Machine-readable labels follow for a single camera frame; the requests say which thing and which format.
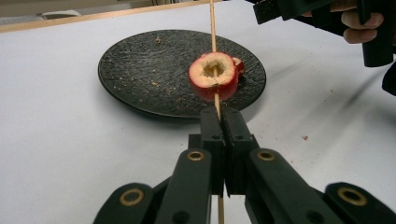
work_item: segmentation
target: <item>apple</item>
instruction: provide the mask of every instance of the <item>apple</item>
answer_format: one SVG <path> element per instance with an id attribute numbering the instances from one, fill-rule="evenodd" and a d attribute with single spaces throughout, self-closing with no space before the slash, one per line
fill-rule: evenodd
<path id="1" fill-rule="evenodd" d="M 204 100 L 227 100 L 236 92 L 238 75 L 233 58 L 224 52 L 210 52 L 199 57 L 189 69 L 189 81 Z"/>
<path id="2" fill-rule="evenodd" d="M 241 77 L 245 73 L 245 65 L 242 60 L 233 57 L 233 63 L 235 64 L 236 73 L 238 77 Z"/>

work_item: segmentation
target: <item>black plate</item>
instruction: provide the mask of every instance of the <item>black plate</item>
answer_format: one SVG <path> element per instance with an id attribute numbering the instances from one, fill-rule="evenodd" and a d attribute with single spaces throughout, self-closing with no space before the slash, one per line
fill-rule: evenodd
<path id="1" fill-rule="evenodd" d="M 235 95 L 223 103 L 242 110 L 262 94 L 266 75 L 255 55 L 217 36 L 218 51 L 241 59 L 246 67 Z M 151 115 L 198 119 L 212 102 L 201 100 L 188 80 L 193 61 L 212 50 L 211 35 L 161 30 L 133 35 L 108 49 L 99 62 L 99 78 L 116 99 Z"/>

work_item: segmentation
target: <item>black mechanical part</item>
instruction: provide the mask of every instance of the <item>black mechanical part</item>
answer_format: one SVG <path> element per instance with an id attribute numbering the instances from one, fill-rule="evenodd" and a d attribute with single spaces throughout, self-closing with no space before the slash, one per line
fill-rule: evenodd
<path id="1" fill-rule="evenodd" d="M 322 26 L 329 23 L 330 2 L 332 0 L 262 0 L 253 6 L 257 23 L 262 24 L 282 16 L 284 21 L 301 16 L 307 11 L 313 11 L 318 17 L 316 26 Z"/>
<path id="2" fill-rule="evenodd" d="M 365 189 L 348 183 L 330 184 L 325 202 L 345 223 L 396 223 L 395 214 Z"/>
<path id="3" fill-rule="evenodd" d="M 180 154 L 169 180 L 156 224 L 202 224 L 210 221 L 212 156 L 200 148 Z"/>
<path id="4" fill-rule="evenodd" d="M 396 63 L 388 70 L 382 80 L 382 90 L 396 96 Z"/>
<path id="5" fill-rule="evenodd" d="M 376 29 L 376 38 L 363 43 L 364 65 L 379 67 L 393 62 L 393 44 L 391 30 L 392 1 L 358 0 L 360 23 L 370 20 L 370 12 L 379 12 L 384 16 L 383 23 Z"/>
<path id="6" fill-rule="evenodd" d="M 250 151 L 247 167 L 259 202 L 265 202 L 277 223 L 343 223 L 276 151 Z"/>
<path id="7" fill-rule="evenodd" d="M 253 6 L 258 24 L 282 16 L 283 20 L 295 19 L 311 11 L 313 25 L 325 27 L 332 22 L 330 3 L 332 0 L 263 0 Z M 393 1 L 358 0 L 360 23 L 370 20 L 372 12 L 383 14 L 384 22 L 377 28 L 377 37 L 362 44 L 364 65 L 378 67 L 393 62 L 391 16 Z"/>
<path id="8" fill-rule="evenodd" d="M 201 110 L 201 134 L 189 135 L 189 148 L 202 148 L 212 155 L 212 194 L 223 195 L 225 145 L 214 106 Z"/>
<path id="9" fill-rule="evenodd" d="M 122 186 L 110 195 L 93 223 L 152 223 L 155 218 L 153 198 L 154 191 L 147 185 L 133 183 Z"/>
<path id="10" fill-rule="evenodd" d="M 221 127 L 226 140 L 226 173 L 225 184 L 227 193 L 246 194 L 248 176 L 245 158 L 250 150 L 259 144 L 250 134 L 247 124 L 238 110 L 223 106 L 221 108 Z"/>
<path id="11" fill-rule="evenodd" d="M 189 149 L 181 153 L 172 176 L 154 189 L 133 183 L 115 190 L 94 224 L 209 223 L 212 184 L 224 178 L 229 194 L 246 195 L 251 223 L 395 223 L 396 215 L 364 189 L 337 183 L 320 193 L 309 187 L 279 153 L 259 148 L 239 111 L 224 106 L 221 126 L 214 106 L 204 111 L 202 133 L 190 135 Z M 223 171 L 214 171 L 213 161 L 221 160 L 203 145 L 225 158 L 225 167 L 215 166 Z"/>

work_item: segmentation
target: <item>wooden skewer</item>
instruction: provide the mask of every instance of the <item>wooden skewer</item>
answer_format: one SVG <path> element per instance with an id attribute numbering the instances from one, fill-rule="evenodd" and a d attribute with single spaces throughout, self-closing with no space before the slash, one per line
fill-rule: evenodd
<path id="1" fill-rule="evenodd" d="M 210 5 L 210 28 L 211 28 L 211 36 L 212 36 L 212 51 L 216 52 L 217 45 L 216 45 L 215 6 L 213 4 L 213 0 L 210 0 L 209 5 Z M 218 69 L 216 67 L 213 73 L 215 77 L 218 76 Z M 218 92 L 215 93 L 215 107 L 218 112 L 218 117 L 220 119 L 220 97 Z"/>
<path id="2" fill-rule="evenodd" d="M 211 36 L 212 36 L 212 51 L 216 52 L 217 51 L 217 46 L 216 46 L 216 26 L 215 26 L 215 8 L 213 4 L 213 0 L 210 0 L 210 28 L 211 28 Z M 215 67 L 214 71 L 214 76 L 218 76 L 218 69 Z M 219 93 L 215 93 L 215 108 L 218 112 L 218 118 L 219 120 L 221 119 L 220 115 L 220 97 Z M 222 195 L 218 196 L 218 212 L 219 212 L 219 224 L 224 224 L 224 200 Z"/>

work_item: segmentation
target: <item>hand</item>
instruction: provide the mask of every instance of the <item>hand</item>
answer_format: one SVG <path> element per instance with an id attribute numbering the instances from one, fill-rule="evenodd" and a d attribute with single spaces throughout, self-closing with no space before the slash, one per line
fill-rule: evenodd
<path id="1" fill-rule="evenodd" d="M 344 11 L 341 22 L 349 28 L 344 31 L 344 39 L 350 44 L 365 43 L 376 38 L 376 28 L 382 24 L 384 17 L 380 13 L 372 13 L 370 20 L 363 25 L 359 22 L 358 12 L 351 10 L 356 8 L 356 0 L 337 0 L 332 2 L 331 11 Z M 392 32 L 393 44 L 396 45 L 396 1 L 393 1 Z"/>

